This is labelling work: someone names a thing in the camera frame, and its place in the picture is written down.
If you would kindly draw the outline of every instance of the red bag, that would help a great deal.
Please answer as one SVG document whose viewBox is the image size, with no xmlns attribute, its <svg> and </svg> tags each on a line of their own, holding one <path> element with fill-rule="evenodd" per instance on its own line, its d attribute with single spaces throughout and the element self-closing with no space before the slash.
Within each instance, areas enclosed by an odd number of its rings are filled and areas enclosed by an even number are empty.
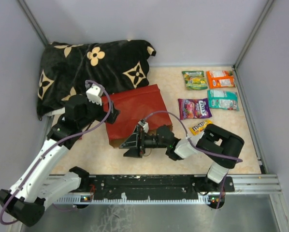
<svg viewBox="0 0 289 232">
<path fill-rule="evenodd" d="M 110 98 L 114 102 L 115 108 L 120 111 L 114 124 L 106 123 L 109 144 L 113 147 L 119 147 L 132 134 L 140 119 L 155 111 L 166 111 L 158 85 L 116 93 L 110 95 Z M 102 102 L 104 110 L 108 111 L 105 96 L 102 97 Z M 155 114 L 147 122 L 150 134 L 155 133 L 156 129 L 163 125 L 168 126 L 170 130 L 173 129 L 169 115 L 166 113 Z"/>
</svg>

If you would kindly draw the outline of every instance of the white wall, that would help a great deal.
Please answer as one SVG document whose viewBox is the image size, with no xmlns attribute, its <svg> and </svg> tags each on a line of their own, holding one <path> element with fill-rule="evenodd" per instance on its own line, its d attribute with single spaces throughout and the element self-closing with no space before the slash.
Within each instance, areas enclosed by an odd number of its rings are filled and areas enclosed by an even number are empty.
<svg viewBox="0 0 289 232">
<path fill-rule="evenodd" d="M 146 39 L 152 65 L 233 65 L 266 0 L 26 0 L 49 41 Z"/>
<path fill-rule="evenodd" d="M 269 171 L 289 205 L 289 0 L 277 0 L 239 75 Z"/>
<path fill-rule="evenodd" d="M 42 51 L 17 2 L 0 0 L 0 189 L 21 176 L 39 149 L 44 122 L 35 105 Z"/>
</svg>

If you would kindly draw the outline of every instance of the black blanket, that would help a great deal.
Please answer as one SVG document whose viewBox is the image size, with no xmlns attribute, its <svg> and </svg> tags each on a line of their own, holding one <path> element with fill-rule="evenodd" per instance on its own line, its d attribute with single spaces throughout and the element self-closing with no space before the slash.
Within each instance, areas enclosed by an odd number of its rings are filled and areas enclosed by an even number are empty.
<svg viewBox="0 0 289 232">
<path fill-rule="evenodd" d="M 41 60 L 37 115 L 64 107 L 75 94 L 85 94 L 85 80 L 103 85 L 109 94 L 149 85 L 147 59 L 155 56 L 144 40 L 46 46 Z"/>
</svg>

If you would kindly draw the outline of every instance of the green snack bag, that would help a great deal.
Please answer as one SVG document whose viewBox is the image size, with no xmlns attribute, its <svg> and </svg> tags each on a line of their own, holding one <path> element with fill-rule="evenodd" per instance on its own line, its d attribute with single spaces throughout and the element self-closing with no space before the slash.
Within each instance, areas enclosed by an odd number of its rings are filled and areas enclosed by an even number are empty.
<svg viewBox="0 0 289 232">
<path fill-rule="evenodd" d="M 208 101 L 210 108 L 239 111 L 236 92 L 211 89 L 208 90 Z"/>
<path fill-rule="evenodd" d="M 208 88 L 203 71 L 182 71 L 182 75 L 188 90 L 203 90 Z"/>
</svg>

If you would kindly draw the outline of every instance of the candy bag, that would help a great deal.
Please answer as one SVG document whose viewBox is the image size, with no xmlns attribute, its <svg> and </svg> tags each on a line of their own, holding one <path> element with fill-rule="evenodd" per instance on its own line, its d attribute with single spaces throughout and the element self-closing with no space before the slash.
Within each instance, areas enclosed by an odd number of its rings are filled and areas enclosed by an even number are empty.
<svg viewBox="0 0 289 232">
<path fill-rule="evenodd" d="M 200 132 L 202 132 L 206 126 L 208 126 L 209 124 L 212 124 L 212 121 L 210 121 L 209 119 L 206 119 L 205 121 L 197 124 L 194 127 L 189 127 L 189 130 L 192 132 L 193 135 L 197 135 Z"/>
<path fill-rule="evenodd" d="M 209 118 L 212 114 L 208 99 L 178 99 L 180 119 Z"/>
<path fill-rule="evenodd" d="M 208 90 L 208 99 L 210 108 L 239 111 L 236 92 Z"/>
<path fill-rule="evenodd" d="M 235 87 L 232 71 L 207 71 L 210 88 Z"/>
<path fill-rule="evenodd" d="M 202 90 L 208 88 L 203 71 L 182 71 L 182 75 L 188 90 Z"/>
</svg>

